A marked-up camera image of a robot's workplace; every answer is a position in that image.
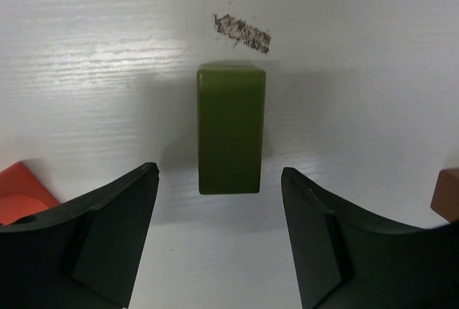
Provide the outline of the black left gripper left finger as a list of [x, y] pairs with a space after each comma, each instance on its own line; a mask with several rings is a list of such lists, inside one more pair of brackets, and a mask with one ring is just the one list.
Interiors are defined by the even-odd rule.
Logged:
[[159, 183], [145, 163], [1, 227], [3, 308], [127, 308]]

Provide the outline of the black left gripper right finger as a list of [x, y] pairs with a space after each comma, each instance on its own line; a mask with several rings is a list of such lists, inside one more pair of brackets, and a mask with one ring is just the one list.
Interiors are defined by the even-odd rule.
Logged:
[[304, 308], [458, 306], [457, 223], [396, 222], [290, 167], [281, 189]]

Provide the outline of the red wood block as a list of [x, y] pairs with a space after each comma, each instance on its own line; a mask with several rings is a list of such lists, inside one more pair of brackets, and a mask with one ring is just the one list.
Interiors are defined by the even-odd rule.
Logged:
[[60, 203], [22, 163], [1, 171], [1, 225], [58, 206]]

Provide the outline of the brown wood block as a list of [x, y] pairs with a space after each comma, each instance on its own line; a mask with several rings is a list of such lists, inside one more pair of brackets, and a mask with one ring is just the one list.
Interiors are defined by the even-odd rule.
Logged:
[[437, 178], [431, 209], [448, 222], [456, 222], [459, 217], [459, 170], [443, 169]]

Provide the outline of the green arch wood block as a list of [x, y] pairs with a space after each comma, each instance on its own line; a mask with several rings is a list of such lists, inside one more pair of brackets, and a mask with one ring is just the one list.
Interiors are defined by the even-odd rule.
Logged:
[[266, 72], [207, 63], [197, 70], [198, 185], [202, 195], [260, 190]]

